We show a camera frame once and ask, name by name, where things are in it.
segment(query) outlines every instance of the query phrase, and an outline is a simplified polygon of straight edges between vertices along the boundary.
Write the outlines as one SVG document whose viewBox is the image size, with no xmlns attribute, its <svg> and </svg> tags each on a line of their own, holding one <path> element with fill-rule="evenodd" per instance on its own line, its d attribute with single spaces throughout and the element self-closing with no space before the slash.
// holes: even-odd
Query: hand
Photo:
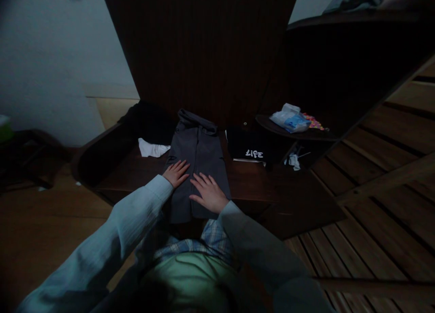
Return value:
<svg viewBox="0 0 435 313">
<path fill-rule="evenodd" d="M 176 164 L 170 165 L 163 173 L 163 177 L 165 177 L 174 188 L 180 186 L 181 183 L 184 182 L 187 177 L 189 177 L 189 174 L 183 175 L 190 166 L 190 164 L 184 165 L 185 163 L 186 160 L 183 162 L 179 160 Z"/>
<path fill-rule="evenodd" d="M 221 213 L 224 207 L 228 204 L 229 200 L 219 188 L 219 185 L 216 183 L 213 177 L 210 175 L 207 177 L 203 173 L 199 173 L 202 177 L 199 177 L 197 174 L 193 174 L 194 179 L 191 179 L 190 182 L 195 185 L 196 189 L 201 194 L 201 197 L 197 195 L 190 195 L 189 198 L 201 204 L 203 207 L 206 207 L 208 210 L 214 213 Z"/>
</svg>

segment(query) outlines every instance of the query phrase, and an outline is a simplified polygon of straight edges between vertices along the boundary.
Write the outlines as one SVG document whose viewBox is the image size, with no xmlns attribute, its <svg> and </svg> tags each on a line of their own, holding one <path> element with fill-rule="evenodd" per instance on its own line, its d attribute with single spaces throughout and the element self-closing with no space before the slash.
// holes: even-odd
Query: white wall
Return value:
<svg viewBox="0 0 435 313">
<path fill-rule="evenodd" d="M 137 97 L 104 0 L 3 0 L 0 13 L 0 114 L 15 130 L 81 146 L 104 130 L 86 92 Z"/>
<path fill-rule="evenodd" d="M 332 0 L 296 0 L 289 24 L 301 19 L 321 15 L 331 1 Z"/>
</svg>

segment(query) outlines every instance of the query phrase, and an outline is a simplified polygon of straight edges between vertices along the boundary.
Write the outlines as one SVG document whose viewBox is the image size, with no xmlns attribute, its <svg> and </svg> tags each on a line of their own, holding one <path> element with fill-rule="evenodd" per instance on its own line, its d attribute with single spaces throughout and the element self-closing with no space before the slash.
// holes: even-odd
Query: person's left hand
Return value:
<svg viewBox="0 0 435 313">
<path fill-rule="evenodd" d="M 179 160 L 176 164 L 170 165 L 162 175 L 172 184 L 174 188 L 180 186 L 181 183 L 184 182 L 187 179 L 187 177 L 189 177 L 189 174 L 184 174 L 184 173 L 189 168 L 190 164 L 187 165 L 185 164 L 186 164 L 186 160 L 183 162 Z"/>
</svg>

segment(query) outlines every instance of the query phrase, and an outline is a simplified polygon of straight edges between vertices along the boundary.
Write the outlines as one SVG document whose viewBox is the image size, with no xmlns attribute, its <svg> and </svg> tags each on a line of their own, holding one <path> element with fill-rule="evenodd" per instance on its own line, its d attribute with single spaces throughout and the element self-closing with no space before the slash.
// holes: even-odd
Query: light blue sleeve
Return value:
<svg viewBox="0 0 435 313">
<path fill-rule="evenodd" d="M 106 286 L 148 232 L 173 187 L 157 175 L 119 201 L 96 232 L 19 305 L 16 312 L 89 312 L 109 293 Z"/>
<path fill-rule="evenodd" d="M 218 221 L 237 256 L 249 264 L 272 294 L 275 312 L 334 312 L 297 255 L 233 201 L 222 210 Z"/>
</svg>

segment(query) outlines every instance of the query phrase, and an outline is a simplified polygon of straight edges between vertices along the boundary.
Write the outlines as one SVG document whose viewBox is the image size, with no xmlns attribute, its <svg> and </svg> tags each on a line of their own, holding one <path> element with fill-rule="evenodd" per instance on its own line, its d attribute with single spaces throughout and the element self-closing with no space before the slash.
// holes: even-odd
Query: green object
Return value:
<svg viewBox="0 0 435 313">
<path fill-rule="evenodd" d="M 202 308 L 206 312 L 227 312 L 227 297 L 218 287 L 237 285 L 237 272 L 221 259 L 186 252 L 161 262 L 145 275 L 167 284 L 174 292 L 172 309 Z"/>
<path fill-rule="evenodd" d="M 10 118 L 0 115 L 0 143 L 9 141 L 14 137 L 14 132 L 10 127 Z"/>
</svg>

